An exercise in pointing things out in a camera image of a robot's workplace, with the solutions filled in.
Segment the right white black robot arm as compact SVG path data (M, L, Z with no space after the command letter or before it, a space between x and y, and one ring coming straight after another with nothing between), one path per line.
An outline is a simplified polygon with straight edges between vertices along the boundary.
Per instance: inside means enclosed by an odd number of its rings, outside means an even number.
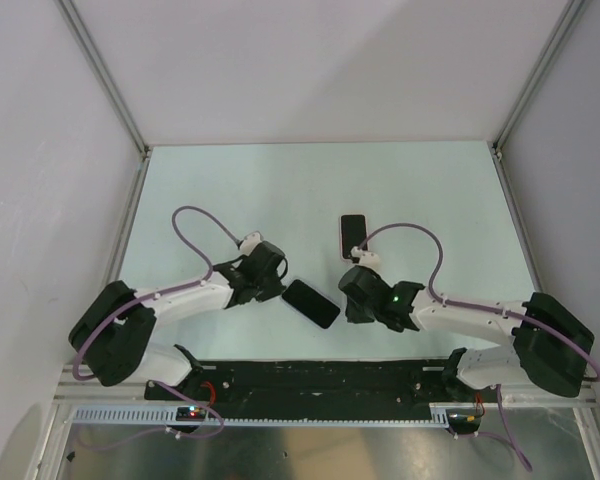
M454 350L442 376L444 393L456 401L496 385L530 382L575 398L586 382L593 333L554 297L535 292L525 302L480 305L432 295L424 285L387 284L374 270L356 265L338 284L345 316L354 324L379 322L388 329L444 330L490 342L483 350Z

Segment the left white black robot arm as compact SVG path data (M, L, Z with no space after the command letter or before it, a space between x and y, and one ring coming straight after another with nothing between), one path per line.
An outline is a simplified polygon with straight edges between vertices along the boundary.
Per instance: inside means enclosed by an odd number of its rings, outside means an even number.
M109 283L69 333L77 363L104 387L128 379L162 382L181 399L194 397L202 376L196 359L180 345L152 341L154 332L195 315L262 303L284 291L285 254L265 240L247 242L233 261L213 265L204 276L182 285L135 290L122 280Z

